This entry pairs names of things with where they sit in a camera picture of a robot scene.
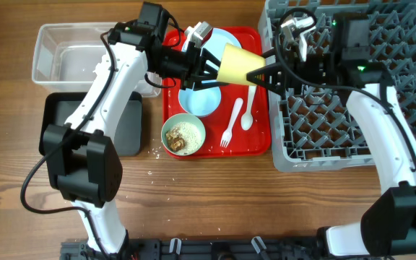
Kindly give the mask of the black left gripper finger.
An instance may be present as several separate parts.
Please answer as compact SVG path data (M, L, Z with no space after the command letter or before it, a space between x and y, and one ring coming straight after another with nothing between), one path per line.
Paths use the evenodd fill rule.
M217 78L221 61L207 49L201 50L199 60L199 76L202 78Z
M213 87L227 86L226 82L210 81L210 82L195 82L192 90L206 90Z

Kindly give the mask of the light blue bowl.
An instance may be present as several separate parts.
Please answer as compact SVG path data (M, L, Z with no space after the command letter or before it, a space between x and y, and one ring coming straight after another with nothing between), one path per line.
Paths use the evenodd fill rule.
M222 94L219 87L205 90L180 90L178 102L182 109L194 116L203 118L214 113L220 105Z

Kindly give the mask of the yellow plastic cup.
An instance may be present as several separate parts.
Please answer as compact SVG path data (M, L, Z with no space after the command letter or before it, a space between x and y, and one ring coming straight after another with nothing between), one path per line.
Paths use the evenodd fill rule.
M235 85L254 85L247 73L266 65L265 58L232 44L225 45L216 80Z

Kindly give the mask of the green bowl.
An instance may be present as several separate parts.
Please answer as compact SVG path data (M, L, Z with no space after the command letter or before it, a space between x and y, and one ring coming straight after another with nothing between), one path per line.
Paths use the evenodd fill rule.
M205 128L204 128L204 124L202 123L202 121L199 119L199 118L197 118L196 116L193 116L193 115L191 115L191 114L189 114L189 113L179 113L179 114L176 114L176 115L174 115L174 116L171 116L164 124L163 124L163 127L162 127L162 130L161 130L161 139L162 139L162 143L164 144L164 147L166 148L166 150L170 153L170 154L172 154L172 155L175 155L175 156L180 156L180 155L176 155L176 154L174 154L174 153L172 153L170 150L169 150L169 148L168 148L168 146L167 146L167 142L165 141L165 137L164 137L164 131L167 131L170 127L172 127L172 126L175 126L177 123L180 123L180 122L188 122L188 123L192 123L192 124L195 124L196 125L196 127L200 130L200 132L201 132L201 135L202 135L202 138L203 138L203 142L202 142L202 145L204 144L204 141L205 141L205 139L206 139L206 130L205 130Z

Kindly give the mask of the white plastic spoon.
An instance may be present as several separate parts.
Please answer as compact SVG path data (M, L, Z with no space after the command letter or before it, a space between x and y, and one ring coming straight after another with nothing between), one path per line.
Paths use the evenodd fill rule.
M241 121L240 121L241 127L244 131L248 131L253 124L253 116L251 114L251 109L252 109L255 94L256 94L256 85L249 86L246 112L242 115Z

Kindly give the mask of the rice and food scraps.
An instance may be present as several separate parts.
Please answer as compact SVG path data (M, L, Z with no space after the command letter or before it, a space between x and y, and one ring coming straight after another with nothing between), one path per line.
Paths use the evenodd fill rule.
M202 133L193 123L180 122L164 131L169 150L180 156L195 153L202 147Z

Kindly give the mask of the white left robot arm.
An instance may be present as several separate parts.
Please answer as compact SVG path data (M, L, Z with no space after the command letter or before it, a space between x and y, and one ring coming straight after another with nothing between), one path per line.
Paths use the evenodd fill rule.
M64 125L50 124L43 132L41 162L50 185L83 218L88 239L79 255L86 259L131 258L115 202L123 168L113 141L132 92L150 72L196 85L207 77L206 62L214 60L202 48L212 34L206 22L185 31L186 51L163 45L171 19L139 18L102 33L106 53L90 90Z

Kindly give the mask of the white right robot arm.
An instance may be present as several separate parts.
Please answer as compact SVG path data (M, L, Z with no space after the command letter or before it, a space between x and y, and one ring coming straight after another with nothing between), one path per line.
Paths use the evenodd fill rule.
M357 12L335 14L328 53L308 57L304 49L288 51L291 40L304 44L317 24L307 9L285 12L275 27L273 48L266 52L276 61L249 72L247 79L279 95L303 85L335 91L368 145L381 196L359 222L319 229L321 256L416 254L416 138L389 70L371 61L369 19Z

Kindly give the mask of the black waste tray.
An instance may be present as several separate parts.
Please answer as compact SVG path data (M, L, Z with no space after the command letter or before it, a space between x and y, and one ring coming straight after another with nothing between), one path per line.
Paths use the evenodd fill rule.
M43 132L49 124L62 126L77 109L86 92L55 92L45 99L43 122L38 150L44 155ZM116 129L114 146L119 156L135 156L141 149L142 140L142 96L132 92Z

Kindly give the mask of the light blue plate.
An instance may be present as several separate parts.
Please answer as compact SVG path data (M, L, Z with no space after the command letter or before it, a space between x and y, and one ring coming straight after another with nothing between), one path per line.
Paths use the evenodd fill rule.
M215 28L212 31L211 37L201 46L202 49L207 49L217 59L221 60L226 44L241 48L238 39L228 32L220 28Z

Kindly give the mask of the white plastic fork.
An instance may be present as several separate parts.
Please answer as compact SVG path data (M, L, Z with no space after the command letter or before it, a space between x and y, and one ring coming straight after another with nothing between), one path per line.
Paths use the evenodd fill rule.
M232 112L231 112L231 115L230 115L230 120L229 120L229 123L227 125L227 128L226 128L226 130L224 130L224 132L222 134L222 138L221 138L221 141L220 141L220 146L222 148L226 148L229 145L229 143L230 143L230 141L233 137L233 126L234 126L235 121L238 117L238 114L240 113L242 105L243 105L243 99L241 97L238 97L234 102L233 109L232 109Z

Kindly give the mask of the red plastic tray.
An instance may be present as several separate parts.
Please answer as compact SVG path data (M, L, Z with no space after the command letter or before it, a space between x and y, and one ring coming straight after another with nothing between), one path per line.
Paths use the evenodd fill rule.
M223 39L233 45L241 46L247 51L261 52L261 38L257 31L251 27L215 28L205 46L215 46L217 41ZM219 106L212 114L200 118L206 130L205 141L197 152L187 156L187 158L254 156L261 155L269 149L271 130L268 93L262 87L256 88L252 102L253 123L251 128L244 131L241 128L241 120L237 118L233 125L233 138L229 145L226 148L220 146L222 133L228 127L234 102L237 98L243 99L240 114L244 114L248 105L248 87L230 84L220 88Z

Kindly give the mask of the clear plastic bin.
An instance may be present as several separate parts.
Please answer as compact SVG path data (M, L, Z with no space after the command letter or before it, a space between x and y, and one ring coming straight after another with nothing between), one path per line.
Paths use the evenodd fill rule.
M106 54L100 34L115 22L44 24L32 61L32 81L50 92L87 92Z

